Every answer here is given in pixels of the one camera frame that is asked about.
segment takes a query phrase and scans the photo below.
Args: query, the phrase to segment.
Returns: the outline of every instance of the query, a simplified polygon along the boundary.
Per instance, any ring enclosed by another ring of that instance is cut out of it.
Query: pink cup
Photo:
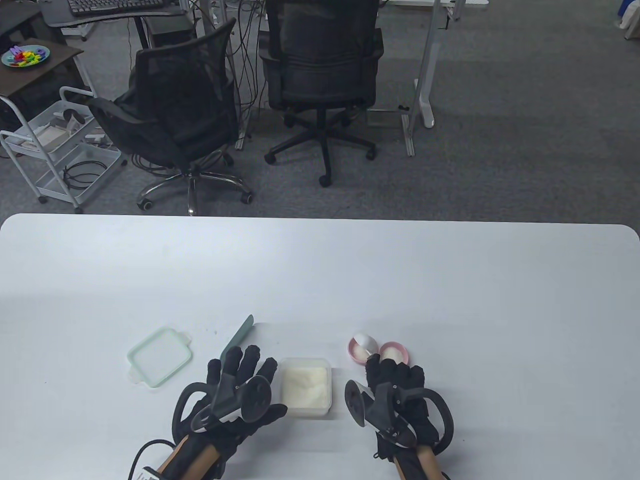
[[[398,342],[387,342],[384,345],[382,345],[382,347],[380,347],[380,356],[382,356],[385,350],[389,347],[397,348],[398,350],[400,350],[400,352],[402,353],[403,362],[406,363],[407,365],[409,364],[409,352],[404,347],[404,345]]]
[[[351,338],[351,340],[349,340],[349,345],[347,347],[347,352],[349,353],[349,356],[351,357],[351,359],[356,362],[358,365],[366,365],[367,361],[365,360],[364,362],[362,360],[358,360],[356,358],[356,356],[353,354],[353,348],[357,345],[356,343],[356,339]]]

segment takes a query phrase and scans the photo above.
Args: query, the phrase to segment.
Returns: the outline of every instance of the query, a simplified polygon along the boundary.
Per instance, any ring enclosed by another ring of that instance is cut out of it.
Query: black glove
[[[242,385],[254,375],[258,360],[260,360],[260,349],[257,346],[248,346],[244,352],[244,358],[242,349],[240,347],[233,347],[227,352],[224,367],[221,366],[221,362],[217,358],[209,362],[207,383],[217,385],[220,382],[220,373],[222,370],[223,373],[236,377],[236,385]],[[277,368],[278,363],[273,358],[267,358],[264,361],[264,365],[258,370],[257,375],[265,377],[269,383],[271,383]],[[274,404],[269,407],[262,418],[254,423],[247,423],[243,419],[236,419],[232,422],[219,422],[217,425],[209,427],[208,430],[203,433],[192,433],[191,420],[209,403],[211,403],[209,396],[205,396],[196,403],[191,413],[180,422],[177,431],[173,432],[173,440],[178,444],[186,435],[200,436],[216,448],[223,461],[227,461],[231,455],[236,453],[238,445],[244,442],[246,437],[253,435],[260,427],[284,417],[287,413],[286,405]]]
[[[406,364],[397,364],[392,359],[386,358],[380,362],[378,354],[372,355],[367,360],[365,366],[367,373],[367,384],[369,388],[376,392],[376,387],[381,383],[391,382],[398,387],[424,388],[424,371],[421,367],[414,365],[409,368]],[[427,402],[424,399],[411,400],[406,402],[404,408],[397,408],[396,411],[402,418],[408,421],[418,440],[418,445],[429,447],[438,443],[440,436],[436,428],[429,421]],[[398,452],[406,451],[391,442],[386,441],[380,434],[378,436],[378,457],[393,461],[393,457]]]

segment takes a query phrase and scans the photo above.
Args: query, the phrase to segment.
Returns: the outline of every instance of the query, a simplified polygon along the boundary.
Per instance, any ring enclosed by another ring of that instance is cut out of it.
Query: rolling cart
[[[85,142],[84,137],[95,130],[98,124],[88,106],[67,100],[65,96],[67,92],[87,97],[95,96],[93,92],[87,90],[63,86],[60,88],[60,100],[30,122],[27,122],[11,100],[0,96],[0,100],[9,105],[22,124],[22,127],[14,132],[0,131],[0,143],[41,204],[46,203],[48,198],[57,198],[72,204],[75,213],[83,213],[80,205],[96,191],[117,165],[126,165],[127,161],[120,160],[122,155],[119,150],[99,148]],[[84,119],[84,124],[80,125],[78,130],[70,134],[59,145],[43,146],[34,131],[55,123],[58,119],[55,113],[61,113],[65,110],[74,110],[79,113]],[[20,164],[18,154],[44,160],[49,171],[34,182]],[[78,180],[79,185],[78,183],[72,184],[68,179],[69,171],[74,166],[73,178],[83,178],[83,180]]]

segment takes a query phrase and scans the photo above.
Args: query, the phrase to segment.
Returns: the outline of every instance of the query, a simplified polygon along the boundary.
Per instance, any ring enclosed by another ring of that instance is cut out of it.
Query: blue plate
[[[35,52],[37,50],[42,50],[44,52],[44,56],[42,60],[40,60],[38,63],[34,63],[33,65],[25,65],[24,67],[19,67],[17,65],[12,65],[12,63],[15,63],[13,59],[13,53],[11,53],[11,50],[7,50],[6,52],[3,53],[2,58],[0,59],[2,60],[3,65],[6,65],[7,67],[11,67],[11,68],[35,67],[37,65],[41,65],[42,62],[44,62],[51,55],[51,51],[48,48],[43,47],[42,45],[22,45],[20,46],[20,48],[24,51],[30,50],[32,52]]]

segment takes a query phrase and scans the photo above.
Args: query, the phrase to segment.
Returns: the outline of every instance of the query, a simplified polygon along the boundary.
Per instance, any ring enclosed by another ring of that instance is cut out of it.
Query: white powder
[[[404,355],[395,347],[385,348],[382,355],[380,355],[380,360],[384,360],[385,358],[391,358],[391,360],[397,364],[404,362]]]
[[[357,360],[359,360],[359,361],[361,361],[361,362],[364,362],[364,361],[366,361],[366,360],[368,359],[369,354],[368,354],[368,353],[367,353],[367,351],[366,351],[364,348],[362,348],[360,345],[355,344],[355,346],[353,347],[353,356],[354,356]]]
[[[329,379],[320,367],[287,368],[282,376],[282,402],[289,408],[329,405]]]

